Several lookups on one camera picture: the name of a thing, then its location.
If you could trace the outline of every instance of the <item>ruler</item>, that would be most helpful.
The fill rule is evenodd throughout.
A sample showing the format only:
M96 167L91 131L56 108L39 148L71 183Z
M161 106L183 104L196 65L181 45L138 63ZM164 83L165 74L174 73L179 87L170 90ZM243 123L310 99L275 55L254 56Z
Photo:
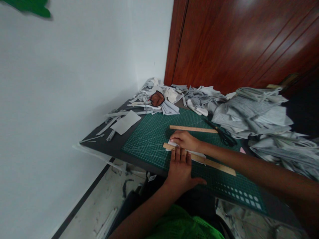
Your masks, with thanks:
M164 143L163 144L163 148L168 149L168 150L172 150L175 147L173 145L168 144L168 143ZM228 174L231 174L233 176L236 176L236 171L234 169L232 169L232 168L229 168L229 167L227 167L225 165L216 163L216 162L211 161L209 159L203 158L203 157L198 156L196 154L193 154L193 153L191 153L191 154L192 154L192 160L194 160L194 161L196 161L198 163L206 164L206 165L211 166L211 167L213 167L215 169L219 169L220 171L223 171L225 173L228 173Z
M206 132L206 133L218 133L217 130L214 130L214 129L185 127L185 126L178 126L178 125L170 125L169 128L170 129L178 129L178 130L187 130L187 131Z

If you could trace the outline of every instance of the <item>black scissors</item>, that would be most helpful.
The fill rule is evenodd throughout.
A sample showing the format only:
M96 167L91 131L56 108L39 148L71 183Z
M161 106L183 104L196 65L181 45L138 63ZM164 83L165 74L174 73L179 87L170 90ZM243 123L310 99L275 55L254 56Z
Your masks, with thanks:
M204 119L206 123L208 123L210 126L212 126L214 129L217 130L218 135L220 137L221 142L228 146L228 147L234 147L237 145L237 141L230 135L230 133L226 130L226 132L223 132L220 128L215 126L212 122L210 122L207 119Z

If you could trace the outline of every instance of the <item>green shirt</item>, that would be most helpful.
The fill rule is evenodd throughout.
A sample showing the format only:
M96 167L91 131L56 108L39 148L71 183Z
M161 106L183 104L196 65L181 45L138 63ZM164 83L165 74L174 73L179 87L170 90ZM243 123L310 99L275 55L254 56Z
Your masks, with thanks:
M224 239L223 235L206 221L197 216L191 217L177 205L172 205L146 238Z

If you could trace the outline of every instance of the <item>green cutting mat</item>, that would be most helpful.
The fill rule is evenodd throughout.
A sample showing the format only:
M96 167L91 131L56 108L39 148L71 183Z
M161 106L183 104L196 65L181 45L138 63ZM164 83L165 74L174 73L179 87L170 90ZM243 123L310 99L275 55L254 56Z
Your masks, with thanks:
M170 152L163 148L163 143L167 143L174 132L173 129L169 128L170 125L212 128L201 116L193 111L180 108L179 112L179 115L172 116L165 116L160 113L155 115L147 114L121 150L168 171ZM201 141L229 148L220 141L218 134L194 131L189 133ZM238 145L230 149L239 151L240 147L241 144L238 140ZM237 204L267 215L258 187L238 172L236 174L237 176L235 177L218 169L192 161L192 177L204 178L207 181L207 187L217 197L220 196L229 201L235 201Z

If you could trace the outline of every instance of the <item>pile of fabric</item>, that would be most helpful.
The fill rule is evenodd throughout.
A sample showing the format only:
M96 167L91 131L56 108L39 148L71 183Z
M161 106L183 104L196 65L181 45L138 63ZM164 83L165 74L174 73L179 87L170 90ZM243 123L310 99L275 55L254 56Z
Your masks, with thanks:
M237 95L216 108L212 121L235 138L285 133L293 122L281 106L287 99L279 95L280 90L239 88Z
M227 102L226 96L213 89L213 86L187 88L187 85L165 86L157 78L150 78L142 89L130 101L128 106L145 107L145 112L162 112L164 115L179 114L179 108L174 104L183 99L184 106L188 106L198 115L213 114L222 103Z
M249 141L249 145L260 158L319 182L319 147L302 136L305 135L290 131L262 135L258 142Z
M130 101L133 107L144 107L147 113L157 112L164 115L178 115L179 108L174 104L182 98L172 87L165 86L153 77L146 81L142 89Z

